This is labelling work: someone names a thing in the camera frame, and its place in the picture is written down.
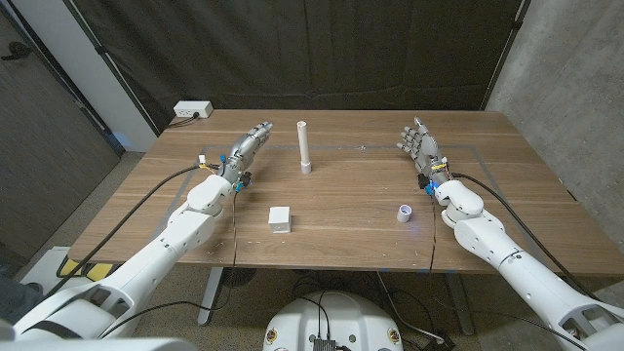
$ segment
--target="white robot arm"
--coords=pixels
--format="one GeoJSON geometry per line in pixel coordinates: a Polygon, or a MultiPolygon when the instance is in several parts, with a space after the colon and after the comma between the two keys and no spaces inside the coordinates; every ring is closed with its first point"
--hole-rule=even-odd
{"type": "Polygon", "coordinates": [[[577,292],[516,244],[481,197],[453,179],[422,122],[414,118],[414,123],[417,128],[406,127],[404,143],[397,146],[415,161],[421,187],[447,206],[442,219],[459,245],[494,267],[549,328],[578,344],[556,336],[564,350],[620,350],[624,310],[577,292]]]}
{"type": "MultiPolygon", "coordinates": [[[[222,156],[218,175],[210,175],[188,193],[156,239],[107,278],[57,292],[41,302],[14,325],[15,339],[98,338],[144,309],[174,264],[211,237],[222,211],[220,199],[247,186],[251,174],[245,170],[272,128],[264,122],[239,138],[230,156],[222,156]]],[[[106,338],[129,336],[137,323],[138,319],[131,320],[106,338]]]]}

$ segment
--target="dark curtain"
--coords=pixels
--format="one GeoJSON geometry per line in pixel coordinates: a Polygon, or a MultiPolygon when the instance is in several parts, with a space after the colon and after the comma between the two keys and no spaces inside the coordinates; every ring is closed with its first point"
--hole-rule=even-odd
{"type": "Polygon", "coordinates": [[[521,0],[75,0],[163,131],[215,108],[479,109],[521,0]]]}

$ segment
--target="white cylinder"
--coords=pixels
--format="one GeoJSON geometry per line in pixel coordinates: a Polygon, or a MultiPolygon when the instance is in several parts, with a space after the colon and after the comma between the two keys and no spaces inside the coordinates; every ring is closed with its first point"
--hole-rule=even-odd
{"type": "Polygon", "coordinates": [[[399,208],[399,212],[397,213],[397,220],[401,223],[405,223],[410,220],[411,216],[411,207],[408,205],[401,205],[399,208]]]}
{"type": "Polygon", "coordinates": [[[307,124],[304,121],[296,123],[296,130],[299,135],[299,151],[301,152],[301,171],[305,175],[312,171],[310,153],[308,152],[308,134],[306,125],[307,124]]]}

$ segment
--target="wooden table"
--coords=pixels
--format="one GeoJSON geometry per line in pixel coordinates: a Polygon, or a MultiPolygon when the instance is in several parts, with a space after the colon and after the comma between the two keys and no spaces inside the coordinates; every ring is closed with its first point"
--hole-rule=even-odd
{"type": "MultiPolygon", "coordinates": [[[[249,168],[252,186],[236,200],[237,266],[428,271],[431,265],[434,272],[493,273],[456,243],[441,220],[442,208],[418,188],[412,159],[395,146],[403,127],[413,126],[414,115],[442,146],[451,170],[499,191],[570,272],[622,275],[624,256],[497,112],[216,110],[209,119],[165,131],[69,256],[84,257],[161,179],[189,167],[202,152],[218,163],[219,154],[227,154],[241,134],[267,120],[275,125],[271,138],[249,168]],[[299,120],[308,123],[310,175],[300,170],[299,120]],[[413,210],[407,223],[396,219],[403,204],[413,210]],[[271,233],[267,220],[274,206],[291,207],[292,233],[271,233]]],[[[135,254],[162,230],[188,190],[209,174],[197,170],[164,185],[94,261],[123,262],[135,254]]],[[[518,244],[544,258],[495,199],[470,181],[464,183],[484,198],[518,244]]],[[[180,262],[232,265],[231,216],[230,199],[212,238],[180,262]]]]}

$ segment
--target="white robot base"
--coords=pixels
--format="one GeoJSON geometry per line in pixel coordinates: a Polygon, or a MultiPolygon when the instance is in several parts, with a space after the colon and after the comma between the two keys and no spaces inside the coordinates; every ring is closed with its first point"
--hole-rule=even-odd
{"type": "MultiPolygon", "coordinates": [[[[319,302],[322,292],[306,295],[319,302]]],[[[401,351],[403,343],[396,323],[374,303],[350,292],[326,291],[321,305],[330,319],[330,340],[351,350],[401,351]]],[[[328,324],[321,311],[322,339],[328,324]]],[[[298,298],[278,312],[266,328],[264,351],[313,350],[319,334],[319,306],[298,298]]]]}

